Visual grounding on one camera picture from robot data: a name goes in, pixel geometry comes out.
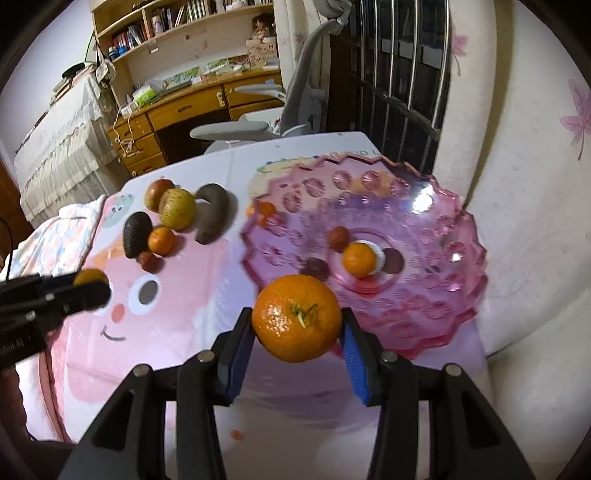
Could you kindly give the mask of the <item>small red lychee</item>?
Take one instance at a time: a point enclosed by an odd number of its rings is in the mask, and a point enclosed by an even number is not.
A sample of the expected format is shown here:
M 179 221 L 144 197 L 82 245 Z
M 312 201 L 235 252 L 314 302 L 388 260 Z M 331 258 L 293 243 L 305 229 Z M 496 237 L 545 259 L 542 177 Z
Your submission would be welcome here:
M 163 266 L 163 260 L 150 251 L 141 252 L 136 261 L 143 271 L 151 274 L 158 273 Z

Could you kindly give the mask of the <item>dark avocado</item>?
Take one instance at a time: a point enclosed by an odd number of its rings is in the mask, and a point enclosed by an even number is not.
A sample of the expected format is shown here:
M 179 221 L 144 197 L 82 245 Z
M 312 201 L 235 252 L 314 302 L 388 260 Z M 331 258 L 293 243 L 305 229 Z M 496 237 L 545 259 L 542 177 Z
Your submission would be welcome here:
M 148 249 L 152 229 L 152 221 L 143 211 L 135 212 L 127 218 L 122 234 L 123 250 L 127 258 L 134 259 Z

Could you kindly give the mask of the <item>large orange mandarin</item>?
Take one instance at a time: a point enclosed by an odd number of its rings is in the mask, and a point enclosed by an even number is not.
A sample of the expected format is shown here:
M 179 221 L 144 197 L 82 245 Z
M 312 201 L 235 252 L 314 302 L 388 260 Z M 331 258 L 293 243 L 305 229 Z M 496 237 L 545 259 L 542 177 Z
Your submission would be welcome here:
M 287 363 L 302 363 L 329 352 L 339 339 L 338 298 L 314 277 L 280 277 L 263 288 L 252 309 L 252 327 L 267 352 Z

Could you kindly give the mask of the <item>dark red lychee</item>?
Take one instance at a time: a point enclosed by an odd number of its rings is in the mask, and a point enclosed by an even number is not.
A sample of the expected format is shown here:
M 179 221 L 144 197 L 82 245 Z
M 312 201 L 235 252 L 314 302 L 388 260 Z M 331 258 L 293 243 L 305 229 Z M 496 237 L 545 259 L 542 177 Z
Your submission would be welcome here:
M 342 252 L 351 243 L 349 229 L 345 226 L 333 227 L 327 234 L 327 243 L 329 249 L 335 252 Z

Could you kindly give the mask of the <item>small yellow orange kumquat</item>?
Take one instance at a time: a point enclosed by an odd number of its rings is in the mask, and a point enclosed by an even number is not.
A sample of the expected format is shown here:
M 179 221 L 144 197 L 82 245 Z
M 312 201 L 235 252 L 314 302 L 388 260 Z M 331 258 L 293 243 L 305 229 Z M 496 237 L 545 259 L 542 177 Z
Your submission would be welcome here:
M 80 286 L 94 282 L 101 282 L 105 285 L 109 285 L 107 275 L 103 271 L 95 268 L 80 270 L 73 280 L 73 285 Z

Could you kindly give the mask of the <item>pink quilted blanket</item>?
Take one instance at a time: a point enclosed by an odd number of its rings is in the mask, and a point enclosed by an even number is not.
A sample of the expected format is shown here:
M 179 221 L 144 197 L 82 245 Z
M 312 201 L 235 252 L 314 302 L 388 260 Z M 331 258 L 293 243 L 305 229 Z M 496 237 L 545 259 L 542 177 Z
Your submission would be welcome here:
M 1 275 L 57 276 L 79 270 L 91 250 L 105 199 L 102 195 L 61 208 L 18 245 L 13 265 Z M 52 333 L 45 351 L 16 365 L 26 427 L 39 440 L 71 441 L 64 421 L 67 334 L 67 328 Z

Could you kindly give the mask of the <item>orange mandarin beside avocado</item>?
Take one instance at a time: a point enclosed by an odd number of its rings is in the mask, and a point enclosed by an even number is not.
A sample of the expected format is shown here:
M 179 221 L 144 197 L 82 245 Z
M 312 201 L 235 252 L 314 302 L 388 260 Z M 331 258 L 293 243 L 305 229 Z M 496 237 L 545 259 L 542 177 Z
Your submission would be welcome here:
M 158 226 L 148 236 L 148 249 L 161 257 L 169 256 L 176 248 L 176 234 L 169 227 Z

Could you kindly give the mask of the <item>red apple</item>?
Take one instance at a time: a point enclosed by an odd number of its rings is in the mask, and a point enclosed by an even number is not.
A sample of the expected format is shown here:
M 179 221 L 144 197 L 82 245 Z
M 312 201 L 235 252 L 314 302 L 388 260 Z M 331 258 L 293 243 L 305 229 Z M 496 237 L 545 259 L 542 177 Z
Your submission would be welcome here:
M 169 179 L 160 178 L 153 181 L 147 187 L 144 193 L 143 201 L 145 207 L 152 212 L 158 212 L 159 202 L 163 194 L 167 190 L 172 189 L 174 187 L 175 184 Z

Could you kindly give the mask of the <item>white lace covered furniture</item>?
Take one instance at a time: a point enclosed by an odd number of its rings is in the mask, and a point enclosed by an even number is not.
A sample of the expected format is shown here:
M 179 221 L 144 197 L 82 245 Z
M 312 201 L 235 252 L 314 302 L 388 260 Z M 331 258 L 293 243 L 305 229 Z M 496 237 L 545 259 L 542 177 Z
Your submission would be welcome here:
M 93 73 L 47 112 L 18 151 L 20 206 L 38 227 L 72 203 L 118 192 L 130 175 L 108 136 L 117 105 Z

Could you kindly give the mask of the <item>yellow speckled pear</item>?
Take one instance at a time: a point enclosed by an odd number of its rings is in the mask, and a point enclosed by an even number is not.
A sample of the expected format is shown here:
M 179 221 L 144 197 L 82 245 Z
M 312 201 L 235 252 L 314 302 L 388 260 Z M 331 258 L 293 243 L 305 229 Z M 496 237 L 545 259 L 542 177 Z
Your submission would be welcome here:
M 168 189 L 160 198 L 158 215 L 163 226 L 174 231 L 185 230 L 197 217 L 195 198 L 185 189 Z

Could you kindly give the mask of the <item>blackened banana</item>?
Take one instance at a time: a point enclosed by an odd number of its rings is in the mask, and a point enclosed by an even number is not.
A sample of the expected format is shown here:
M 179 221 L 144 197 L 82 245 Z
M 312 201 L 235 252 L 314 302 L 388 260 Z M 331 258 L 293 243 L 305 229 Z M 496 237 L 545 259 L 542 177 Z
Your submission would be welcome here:
M 215 183 L 201 186 L 195 199 L 198 200 L 198 225 L 195 241 L 201 245 L 211 244 L 224 229 L 229 215 L 228 191 Z

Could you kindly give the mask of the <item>wooden desk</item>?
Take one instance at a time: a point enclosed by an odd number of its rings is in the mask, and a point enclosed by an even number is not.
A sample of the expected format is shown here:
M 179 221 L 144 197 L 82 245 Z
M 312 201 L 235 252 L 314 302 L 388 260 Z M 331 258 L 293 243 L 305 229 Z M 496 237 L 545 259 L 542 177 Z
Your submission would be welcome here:
M 111 144 L 132 177 L 198 156 L 207 143 L 191 138 L 192 129 L 280 106 L 273 97 L 239 90 L 253 84 L 283 85 L 280 69 L 224 74 L 177 90 L 118 119 L 108 131 Z

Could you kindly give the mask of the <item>white floral curtain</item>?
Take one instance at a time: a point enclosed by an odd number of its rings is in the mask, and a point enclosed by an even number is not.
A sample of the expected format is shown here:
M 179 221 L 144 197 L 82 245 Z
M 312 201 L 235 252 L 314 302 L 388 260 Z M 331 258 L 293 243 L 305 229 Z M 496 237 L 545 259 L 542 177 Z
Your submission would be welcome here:
M 590 88 L 519 1 L 451 5 L 451 83 L 435 176 L 477 221 L 495 353 L 590 285 Z

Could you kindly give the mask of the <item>grey office chair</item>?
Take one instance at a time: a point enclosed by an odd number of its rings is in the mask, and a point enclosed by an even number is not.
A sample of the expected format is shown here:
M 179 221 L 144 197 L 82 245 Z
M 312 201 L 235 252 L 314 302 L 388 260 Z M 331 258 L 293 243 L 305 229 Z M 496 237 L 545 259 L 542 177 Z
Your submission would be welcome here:
M 276 1 L 273 15 L 283 86 L 253 84 L 245 94 L 273 97 L 280 107 L 243 114 L 236 121 L 198 126 L 190 137 L 211 144 L 252 143 L 321 132 L 325 127 L 331 80 L 329 37 L 341 34 L 351 1 Z

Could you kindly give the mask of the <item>metal window grille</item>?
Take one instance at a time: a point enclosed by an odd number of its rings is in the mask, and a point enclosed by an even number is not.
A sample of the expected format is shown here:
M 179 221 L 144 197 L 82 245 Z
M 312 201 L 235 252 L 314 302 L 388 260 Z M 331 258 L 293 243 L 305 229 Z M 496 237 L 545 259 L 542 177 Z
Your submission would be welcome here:
M 431 173 L 446 110 L 451 4 L 442 0 L 355 1 L 329 38 L 325 131 L 359 131 L 379 153 Z

